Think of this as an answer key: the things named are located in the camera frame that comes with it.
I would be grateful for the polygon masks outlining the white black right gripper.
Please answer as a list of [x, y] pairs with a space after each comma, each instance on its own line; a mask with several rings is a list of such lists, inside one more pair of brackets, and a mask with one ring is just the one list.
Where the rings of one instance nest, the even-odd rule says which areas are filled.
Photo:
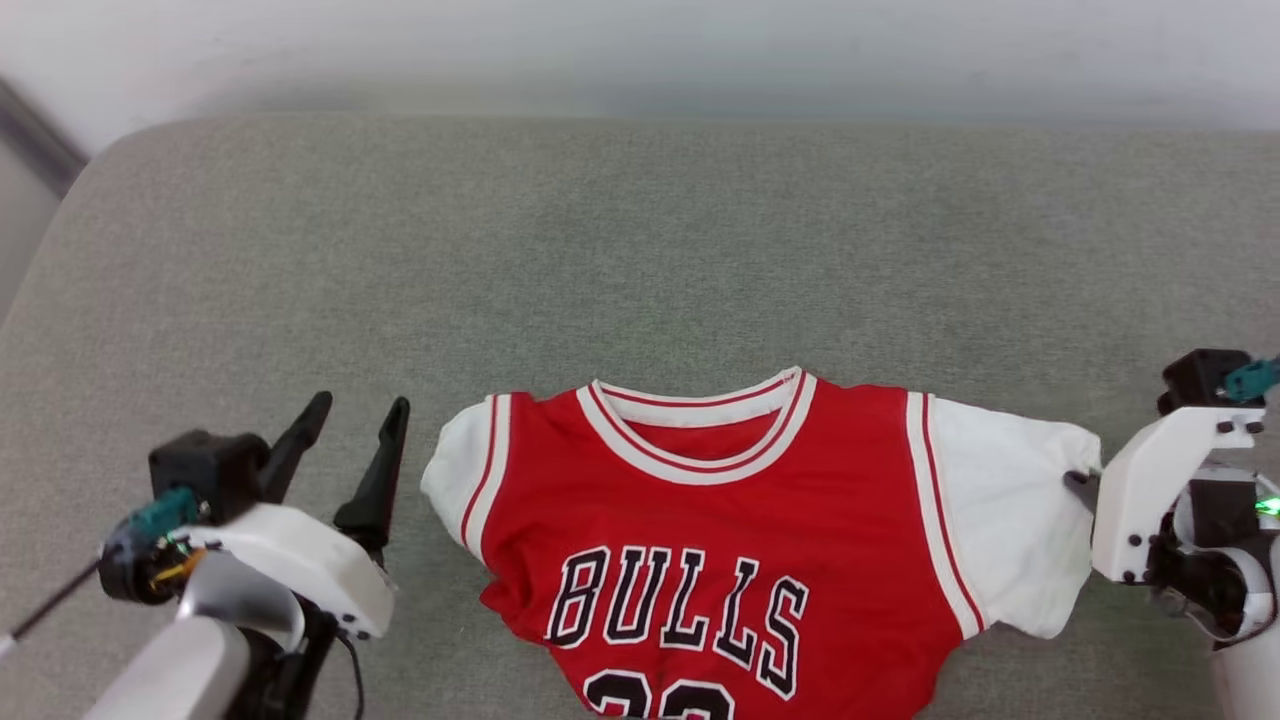
[[1221, 646], [1277, 620], [1277, 483], [1219, 461], [1253, 448], [1261, 407], [1180, 407], [1138, 432], [1101, 471], [1062, 483], [1094, 512], [1093, 569], [1143, 585]]

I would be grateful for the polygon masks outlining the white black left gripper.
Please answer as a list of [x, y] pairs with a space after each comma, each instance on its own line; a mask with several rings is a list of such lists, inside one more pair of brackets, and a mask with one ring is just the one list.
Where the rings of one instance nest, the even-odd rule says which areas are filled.
[[360, 639], [384, 637], [396, 587], [371, 553], [390, 539], [411, 405], [392, 404], [364, 478], [335, 512], [337, 529], [276, 505], [332, 405], [332, 392], [317, 392], [273, 445], [260, 470], [265, 503], [223, 524], [179, 524], [182, 511], [160, 502], [128, 518], [102, 547], [104, 592], [146, 605], [178, 600], [179, 618], [215, 618], [279, 642], [301, 642], [311, 612]]

